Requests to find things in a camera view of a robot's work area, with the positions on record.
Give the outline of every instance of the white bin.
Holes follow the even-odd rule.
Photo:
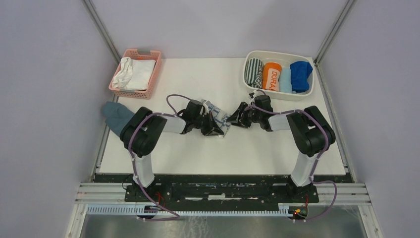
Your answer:
[[[285,54],[285,53],[278,53],[278,52],[270,52],[270,51],[252,51],[250,52],[244,62],[244,68],[242,70],[242,82],[244,83],[245,87],[247,88],[248,92],[253,92],[255,88],[249,86],[245,82],[245,65],[247,64],[247,61],[251,58],[259,58],[263,61],[264,64],[267,62],[276,62],[281,65],[281,67],[290,67],[290,64],[296,62],[296,61],[306,61],[309,62],[313,68],[312,73],[308,77],[308,83],[309,83],[309,90],[304,93],[282,93],[282,92],[274,92],[271,90],[265,90],[265,93],[270,96],[270,98],[274,99],[281,99],[281,100],[288,100],[288,101],[300,101],[305,99],[307,96],[309,96],[312,91],[314,84],[314,63],[310,60],[310,58],[306,58],[303,56],[297,56],[297,55],[291,55],[291,54]]]

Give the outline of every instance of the gray floor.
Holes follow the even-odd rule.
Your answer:
[[[310,216],[324,208],[310,207]],[[334,207],[312,222],[284,217],[184,217],[143,222],[133,216],[87,215],[83,238],[366,238],[357,207]]]

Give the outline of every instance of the white cloth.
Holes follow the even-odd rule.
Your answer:
[[[112,87],[127,90],[146,90],[155,64],[156,60],[154,59],[122,58],[121,69],[114,76]]]

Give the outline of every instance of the pink basket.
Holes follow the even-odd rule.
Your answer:
[[[128,49],[125,51],[123,57],[130,57],[133,60],[156,60],[155,68],[153,69],[153,73],[150,77],[147,89],[145,91],[138,91],[113,88],[112,81],[114,80],[114,77],[112,77],[108,88],[119,97],[150,99],[152,97],[155,83],[158,78],[157,76],[159,75],[160,67],[162,65],[162,60],[160,59],[160,51],[140,51],[138,49]],[[118,65],[114,76],[120,71],[120,69],[121,63]]]

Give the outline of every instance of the dark blue towel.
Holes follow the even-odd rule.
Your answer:
[[[297,93],[303,93],[309,90],[308,77],[312,73],[312,66],[306,61],[297,61],[290,65],[292,75],[290,82],[292,90]]]
[[[134,116],[134,112],[121,103],[114,102],[106,102],[101,109],[101,113],[106,118],[106,125],[118,136],[120,136],[125,125]]]

